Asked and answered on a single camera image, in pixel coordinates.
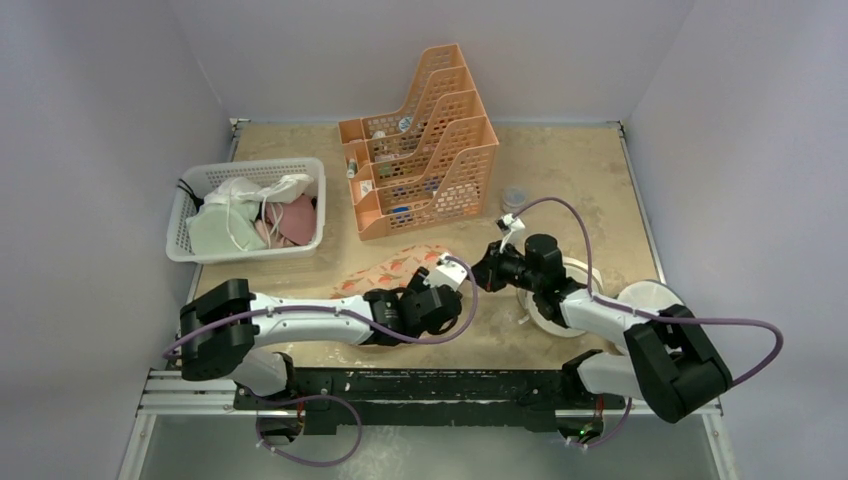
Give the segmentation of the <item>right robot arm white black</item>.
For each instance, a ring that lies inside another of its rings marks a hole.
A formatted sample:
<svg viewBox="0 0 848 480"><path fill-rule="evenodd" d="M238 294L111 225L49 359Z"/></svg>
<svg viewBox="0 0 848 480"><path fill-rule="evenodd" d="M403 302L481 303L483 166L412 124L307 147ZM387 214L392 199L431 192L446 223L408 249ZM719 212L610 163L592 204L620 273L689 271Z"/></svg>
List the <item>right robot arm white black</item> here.
<svg viewBox="0 0 848 480"><path fill-rule="evenodd" d="M525 290L546 321L623 349L621 355L596 352L566 363L561 392L573 406L584 407L599 394L631 397L676 423L733 385L729 368L687 307L644 311L594 294L588 282L567 273L550 235L531 235L522 251L492 242L472 272L484 290Z"/></svg>

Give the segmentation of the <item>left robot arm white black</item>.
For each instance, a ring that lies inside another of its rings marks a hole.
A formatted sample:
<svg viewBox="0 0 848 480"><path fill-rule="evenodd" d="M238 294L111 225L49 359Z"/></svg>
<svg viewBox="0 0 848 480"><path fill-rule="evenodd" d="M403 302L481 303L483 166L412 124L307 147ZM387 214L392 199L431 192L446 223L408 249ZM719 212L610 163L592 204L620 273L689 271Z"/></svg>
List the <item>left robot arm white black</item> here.
<svg viewBox="0 0 848 480"><path fill-rule="evenodd" d="M247 280L231 279L181 308L181 335L167 352L177 356L185 381L229 379L284 409L298 395L293 362L268 346L432 344L459 318L466 278L464 267L447 261L419 268L406 287L328 300L254 293Z"/></svg>

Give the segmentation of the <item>floral mesh laundry bag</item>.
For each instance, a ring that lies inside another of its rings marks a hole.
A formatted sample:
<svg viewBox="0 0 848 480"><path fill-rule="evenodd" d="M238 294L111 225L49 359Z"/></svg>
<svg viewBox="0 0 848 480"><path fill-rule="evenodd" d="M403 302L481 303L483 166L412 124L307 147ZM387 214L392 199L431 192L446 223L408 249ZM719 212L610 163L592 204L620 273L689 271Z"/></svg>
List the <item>floral mesh laundry bag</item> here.
<svg viewBox="0 0 848 480"><path fill-rule="evenodd" d="M420 267L433 270L445 253L450 254L450 250L438 244L407 247L371 267L347 275L333 287L329 297L339 299L373 289L405 287Z"/></svg>

